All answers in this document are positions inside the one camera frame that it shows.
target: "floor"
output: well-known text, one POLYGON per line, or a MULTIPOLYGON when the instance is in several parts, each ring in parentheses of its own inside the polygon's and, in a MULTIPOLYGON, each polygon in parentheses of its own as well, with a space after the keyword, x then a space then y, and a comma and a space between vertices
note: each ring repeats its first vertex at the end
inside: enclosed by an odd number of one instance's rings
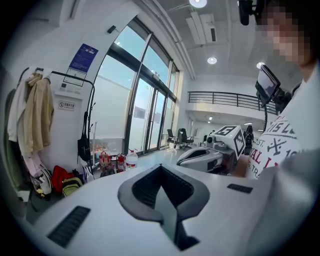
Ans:
MULTIPOLYGON (((173 152, 169 152, 166 149, 154 151, 150 154, 146 154, 143 156, 140 156, 138 158, 137 166, 145 166, 146 168, 151 168, 152 166, 156 164, 166 164, 166 165, 175 165, 177 163, 178 158, 186 152, 188 149, 177 149, 173 152)), ((94 178, 98 179, 100 177, 101 172, 96 171, 94 173, 94 178)), ((62 196, 51 193, 51 199, 49 201, 45 201, 44 199, 40 199, 37 197, 36 193, 33 192, 31 195, 31 201, 34 206, 34 209, 32 207, 31 203, 28 203, 27 205, 27 212, 26 212, 26 220, 34 224, 35 221, 38 219, 38 217, 49 207, 54 205, 56 202, 58 202, 60 199, 62 199, 62 196)))

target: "white t-shirt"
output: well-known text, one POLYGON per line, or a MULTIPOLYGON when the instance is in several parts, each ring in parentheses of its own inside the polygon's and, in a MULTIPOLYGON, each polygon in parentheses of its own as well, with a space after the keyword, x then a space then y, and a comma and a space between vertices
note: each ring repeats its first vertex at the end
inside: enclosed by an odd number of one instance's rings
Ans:
POLYGON ((252 145, 246 177, 257 179, 264 168, 317 148, 320 148, 319 62, 308 82, 302 82, 284 111, 252 145))

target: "cable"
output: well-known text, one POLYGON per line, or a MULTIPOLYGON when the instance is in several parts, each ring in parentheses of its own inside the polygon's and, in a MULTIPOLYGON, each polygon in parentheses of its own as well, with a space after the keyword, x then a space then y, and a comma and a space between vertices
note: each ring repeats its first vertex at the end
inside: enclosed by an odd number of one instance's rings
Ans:
POLYGON ((264 126, 263 126, 263 132, 266 131, 267 123, 268 123, 267 105, 264 105, 264 126))

